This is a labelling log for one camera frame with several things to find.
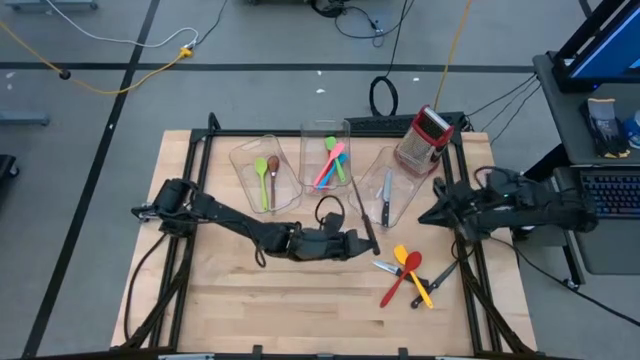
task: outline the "white cable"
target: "white cable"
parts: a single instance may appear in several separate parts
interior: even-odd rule
[[[196,45],[196,43],[198,42],[198,36],[200,36],[200,34],[198,33],[198,30],[191,28],[191,27],[186,27],[186,28],[182,28],[178,31],[176,31],[175,33],[173,33],[173,35],[169,36],[165,41],[159,43],[159,44],[155,44],[155,45],[148,45],[148,44],[140,44],[138,42],[135,42],[133,40],[118,40],[118,39],[110,39],[110,38],[103,38],[100,36],[95,36],[87,31],[85,31],[83,28],[81,28],[80,26],[78,26],[78,24],[74,23],[73,20],[69,19],[67,17],[67,15],[65,15],[64,13],[62,13],[62,11],[60,11],[60,9],[58,9],[51,0],[46,0],[49,5],[51,5],[51,7],[53,8],[53,10],[55,10],[60,16],[62,16],[62,18],[64,18],[65,20],[67,20],[69,22],[69,24],[73,25],[76,29],[78,29],[81,33],[87,35],[88,37],[92,38],[92,39],[96,39],[96,40],[101,40],[101,41],[110,41],[110,42],[115,42],[115,43],[124,43],[124,44],[131,44],[131,45],[137,45],[137,46],[142,46],[142,47],[148,47],[148,48],[157,48],[157,47],[161,47],[163,45],[165,45],[166,43],[168,43],[169,41],[171,41],[174,37],[178,36],[180,33],[185,32],[185,31],[193,31],[196,36],[193,38],[193,40],[191,40],[191,42],[189,42],[188,44],[184,45],[183,47],[186,48],[192,48]]]

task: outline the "plastic bin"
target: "plastic bin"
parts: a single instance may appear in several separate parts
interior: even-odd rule
[[[268,160],[271,156],[278,156],[280,164],[275,180],[275,206],[271,207],[271,175],[267,170],[265,188],[267,191],[268,210],[262,206],[262,192],[260,176],[255,168],[258,157]],[[229,159],[236,170],[240,183],[244,189],[251,209],[257,214],[280,214],[295,209],[300,205],[302,186],[298,183],[289,161],[282,152],[278,139],[273,135],[240,145],[229,153]]]
[[[389,227],[393,227],[409,206],[409,203],[422,186],[427,175],[417,176],[407,171],[394,155],[395,148],[384,147],[376,160],[371,164],[365,175],[358,182],[358,191],[362,198],[369,219],[376,224],[382,224],[382,210],[384,200],[382,189],[387,172],[391,170],[391,196],[389,201]],[[360,205],[355,192],[349,194],[349,203],[358,213]]]
[[[303,123],[300,128],[300,169],[298,179],[308,194],[326,195],[328,193],[341,193],[348,189],[351,183],[351,150],[350,150],[350,125],[344,120],[315,120]],[[333,175],[321,189],[314,187],[314,182],[322,172],[329,160],[330,151],[327,149],[326,139],[334,137],[336,143],[344,144],[342,154],[346,155],[341,167],[344,173],[344,181],[339,177],[339,172]]]

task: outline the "yellow cable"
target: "yellow cable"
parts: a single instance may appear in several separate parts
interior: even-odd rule
[[[33,54],[33,56],[37,57],[38,60],[40,60],[43,64],[47,65],[49,68],[51,68],[52,70],[54,70],[55,72],[57,72],[58,74],[62,74],[63,71],[62,69],[58,68],[57,66],[53,65],[51,62],[49,62],[47,59],[45,59],[44,57],[42,57],[40,54],[38,54],[37,51],[35,51],[33,48],[31,48],[29,45],[27,45],[24,41],[22,41],[22,39],[20,39],[18,37],[18,35],[16,35],[13,31],[11,31],[11,29],[9,29],[9,27],[7,26],[7,24],[5,24],[4,22],[0,21],[0,27],[7,32],[7,34],[9,34],[9,36],[11,36],[13,38],[13,40],[15,40],[18,44],[20,44],[23,48],[27,49],[31,54]],[[118,94],[123,94],[126,93],[130,90],[133,90],[135,88],[137,88],[138,86],[142,85],[145,81],[147,81],[150,77],[159,74],[161,72],[163,72],[164,70],[167,70],[168,68],[172,67],[173,65],[175,65],[178,61],[186,58],[186,57],[191,57],[193,55],[193,52],[187,48],[180,48],[180,54],[170,63],[168,63],[167,65],[154,70],[152,72],[150,72],[149,74],[147,74],[145,77],[143,77],[142,79],[140,79],[140,81],[138,81],[137,83],[129,86],[126,89],[122,89],[122,90],[113,90],[113,91],[104,91],[104,90],[100,90],[100,89],[96,89],[93,86],[85,83],[84,81],[81,80],[76,80],[76,79],[70,79],[71,81],[73,81],[74,83],[90,90],[93,91],[95,93],[98,94],[102,94],[102,95],[118,95]]]
[[[451,63],[453,62],[453,54],[456,52],[456,46],[458,45],[458,39],[460,39],[462,28],[464,28],[464,24],[467,22],[467,16],[469,15],[469,9],[471,9],[472,1],[473,0],[467,1],[467,6],[465,6],[464,8],[464,14],[462,14],[462,19],[460,19],[460,25],[458,25],[458,30],[456,31],[456,35],[453,38],[453,42],[451,43],[449,59],[447,60],[447,65],[444,67],[442,77],[440,78],[440,85],[438,86],[438,92],[436,93],[436,100],[433,102],[433,110],[438,109],[438,102],[440,101],[440,93],[442,92],[442,87],[444,86],[444,79],[447,77],[447,73],[449,72],[449,65],[451,65]]]

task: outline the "silver knife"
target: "silver knife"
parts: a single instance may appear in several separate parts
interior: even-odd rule
[[[384,270],[384,271],[388,271],[392,274],[394,274],[395,276],[400,276],[402,275],[402,269],[400,269],[399,267],[395,266],[395,265],[391,265],[391,264],[387,264],[384,261],[380,261],[380,260],[373,260],[373,265],[379,267],[380,269]],[[405,281],[408,281],[410,283],[413,283],[413,280],[411,279],[410,276],[405,276],[404,278]],[[422,283],[422,286],[429,287],[429,281],[422,279],[422,278],[418,278],[418,280],[420,280],[420,283]]]

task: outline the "green spoon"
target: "green spoon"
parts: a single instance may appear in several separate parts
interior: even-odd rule
[[[264,183],[264,177],[267,175],[267,160],[265,158],[256,158],[256,172],[260,176],[260,194],[262,196],[262,210],[269,210],[267,201],[267,186]]]
[[[333,150],[337,143],[338,141],[333,136],[328,136],[324,139],[324,144],[327,146],[327,150],[329,151]],[[336,164],[336,170],[338,171],[338,177],[340,178],[340,181],[344,183],[345,181],[347,181],[347,178],[344,176],[344,171],[342,170],[342,165],[340,165],[340,160],[336,158],[335,160],[333,160],[333,162]]]

